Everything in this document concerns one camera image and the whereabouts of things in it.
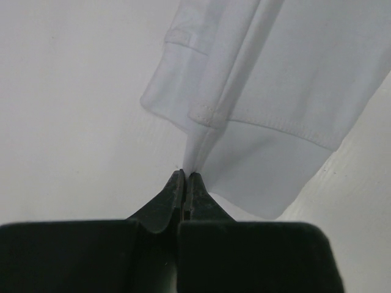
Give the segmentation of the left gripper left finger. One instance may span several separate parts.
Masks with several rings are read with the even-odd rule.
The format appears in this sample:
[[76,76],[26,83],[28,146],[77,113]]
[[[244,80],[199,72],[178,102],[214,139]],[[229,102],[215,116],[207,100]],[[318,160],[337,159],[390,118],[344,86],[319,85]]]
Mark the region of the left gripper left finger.
[[2,292],[175,292],[182,170],[127,219],[1,227]]

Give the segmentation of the white skirt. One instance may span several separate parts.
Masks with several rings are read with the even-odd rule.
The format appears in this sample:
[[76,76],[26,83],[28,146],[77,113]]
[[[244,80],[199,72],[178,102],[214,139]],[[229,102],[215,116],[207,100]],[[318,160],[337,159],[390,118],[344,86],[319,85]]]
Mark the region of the white skirt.
[[142,106],[184,130],[183,170],[278,218],[390,73],[389,1],[181,1]]

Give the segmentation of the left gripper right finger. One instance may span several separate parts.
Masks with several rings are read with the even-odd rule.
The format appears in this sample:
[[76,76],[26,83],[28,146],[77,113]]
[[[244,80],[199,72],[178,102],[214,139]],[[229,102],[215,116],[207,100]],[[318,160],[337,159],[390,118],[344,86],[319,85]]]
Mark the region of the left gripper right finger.
[[178,227],[180,292],[342,292],[326,235],[304,222],[237,222],[206,191],[187,182]]

